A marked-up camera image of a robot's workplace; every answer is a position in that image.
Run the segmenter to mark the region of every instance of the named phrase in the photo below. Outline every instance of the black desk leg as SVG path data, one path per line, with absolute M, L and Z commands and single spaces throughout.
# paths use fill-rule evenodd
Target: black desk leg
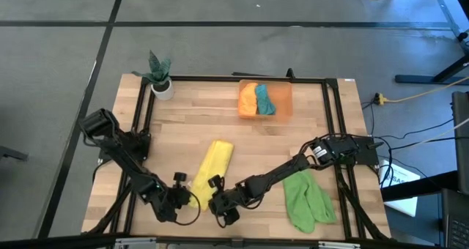
M 0 159 L 2 157 L 13 157 L 17 160 L 27 161 L 28 155 L 18 152 L 13 149 L 9 149 L 5 146 L 0 146 Z
M 397 83 L 421 83 L 421 84 L 450 84 L 459 81 L 462 77 L 453 77 L 469 65 L 469 56 L 464 55 L 457 62 L 453 63 L 436 76 L 427 75 L 396 75 L 394 80 Z M 469 81 L 463 81 L 457 85 L 469 85 Z
M 440 191 L 441 188 L 458 190 L 457 179 L 457 171 L 447 172 L 412 182 L 384 187 L 381 189 L 381 196 L 384 201 L 395 201 L 436 193 Z

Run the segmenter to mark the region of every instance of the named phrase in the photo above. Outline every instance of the floor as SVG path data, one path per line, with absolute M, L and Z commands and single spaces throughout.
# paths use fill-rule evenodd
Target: floor
M 456 0 L 445 0 L 462 30 L 469 24 Z M 0 0 L 0 21 L 107 21 L 114 0 Z M 122 0 L 117 21 L 445 22 L 437 0 Z M 103 27 L 11 27 L 0 24 L 0 145 L 28 152 L 29 161 L 0 162 L 0 240 L 27 239 L 50 192 L 66 140 L 94 67 Z M 234 71 L 354 78 L 363 102 L 375 92 L 406 97 L 436 86 L 397 84 L 396 74 L 434 75 L 462 56 L 447 30 L 299 27 L 119 27 L 106 49 L 88 112 L 111 108 L 119 77 L 147 70 L 148 50 L 173 61 L 174 75 Z M 406 103 L 374 107 L 374 135 L 403 135 L 451 118 L 455 86 Z M 365 110 L 369 131 L 370 109 Z M 392 146 L 426 139 L 450 126 Z M 454 142 L 417 146 L 396 158 L 431 176 L 456 168 Z M 97 150 L 77 146 L 52 236 L 78 234 Z M 437 209 L 421 198 L 412 224 L 388 209 L 391 228 L 413 234 Z

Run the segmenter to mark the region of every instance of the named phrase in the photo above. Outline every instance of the orange sponge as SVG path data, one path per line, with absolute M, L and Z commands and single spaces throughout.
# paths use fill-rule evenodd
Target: orange sponge
M 257 83 L 248 83 L 240 92 L 240 102 L 238 113 L 240 116 L 252 117 L 256 116 L 257 112 L 257 98 L 256 98 Z

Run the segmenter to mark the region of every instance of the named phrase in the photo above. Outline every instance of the green cloth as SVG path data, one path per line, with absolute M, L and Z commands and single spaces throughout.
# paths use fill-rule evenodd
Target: green cloth
M 284 190 L 288 217 L 298 230 L 310 234 L 316 222 L 336 222 L 330 196 L 316 183 L 310 171 L 299 171 L 287 177 Z
M 257 109 L 259 114 L 276 114 L 276 106 L 270 101 L 265 84 L 256 87 Z

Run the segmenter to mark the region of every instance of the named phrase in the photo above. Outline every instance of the clear plastic container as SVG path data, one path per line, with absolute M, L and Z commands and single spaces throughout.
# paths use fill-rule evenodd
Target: clear plastic container
M 257 83 L 258 85 L 265 84 L 267 86 L 267 93 L 270 101 L 276 107 L 276 113 L 273 115 L 256 114 L 256 116 L 244 116 L 239 114 L 243 119 L 263 119 L 263 120 L 277 120 L 286 122 L 292 116 L 292 84 L 286 81 L 259 81 L 259 80 L 241 80 L 238 91 L 238 99 L 241 91 L 248 83 Z M 238 110 L 240 108 L 240 100 L 237 104 Z

